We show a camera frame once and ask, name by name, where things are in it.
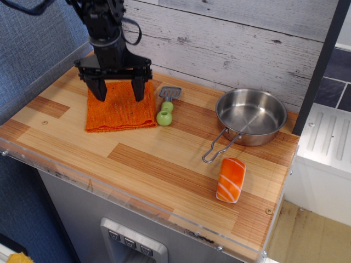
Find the stainless steel pan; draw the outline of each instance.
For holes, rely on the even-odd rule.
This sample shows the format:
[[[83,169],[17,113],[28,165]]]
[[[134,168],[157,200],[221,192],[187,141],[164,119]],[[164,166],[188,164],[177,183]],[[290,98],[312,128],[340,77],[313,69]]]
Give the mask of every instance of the stainless steel pan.
[[[223,94],[216,103],[216,114],[224,129],[202,157],[206,163],[212,163],[233,143],[245,146],[269,143],[287,120],[283,103],[270,93],[256,89],[237,89]],[[222,135],[231,141],[230,144],[206,160]]]

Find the dark tile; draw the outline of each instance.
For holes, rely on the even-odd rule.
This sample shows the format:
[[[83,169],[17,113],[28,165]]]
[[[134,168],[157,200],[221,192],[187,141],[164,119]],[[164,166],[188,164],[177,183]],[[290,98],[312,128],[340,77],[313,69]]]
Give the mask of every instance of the dark tile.
[[[314,102],[335,108],[337,103],[339,102],[344,87],[344,82],[323,78],[318,88],[318,92],[316,98],[314,99]]]
[[[351,84],[347,84],[338,109],[351,112]]]
[[[324,76],[351,82],[351,52],[335,48]]]

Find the salmon sushi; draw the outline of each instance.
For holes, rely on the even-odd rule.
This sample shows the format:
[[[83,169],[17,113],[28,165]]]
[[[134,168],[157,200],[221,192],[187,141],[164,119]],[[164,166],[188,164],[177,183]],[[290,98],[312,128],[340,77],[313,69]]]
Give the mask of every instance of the salmon sushi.
[[[227,203],[236,203],[244,183],[246,164],[235,158],[222,161],[216,197]]]

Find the spatula head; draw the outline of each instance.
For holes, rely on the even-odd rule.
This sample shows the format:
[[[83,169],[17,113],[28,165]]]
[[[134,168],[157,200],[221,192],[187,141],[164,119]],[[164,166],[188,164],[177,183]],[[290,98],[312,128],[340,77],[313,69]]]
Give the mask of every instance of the spatula head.
[[[166,101],[172,101],[172,99],[179,98],[181,93],[182,93],[181,88],[164,86],[161,89],[160,97],[166,98]]]

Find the wood plank wall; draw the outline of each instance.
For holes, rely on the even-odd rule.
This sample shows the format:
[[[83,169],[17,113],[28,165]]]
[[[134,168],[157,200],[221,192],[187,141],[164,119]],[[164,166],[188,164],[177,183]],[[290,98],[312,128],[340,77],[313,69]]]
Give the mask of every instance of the wood plank wall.
[[[127,0],[160,73],[228,91],[271,92],[299,112],[338,0]],[[137,28],[125,24],[126,37]]]

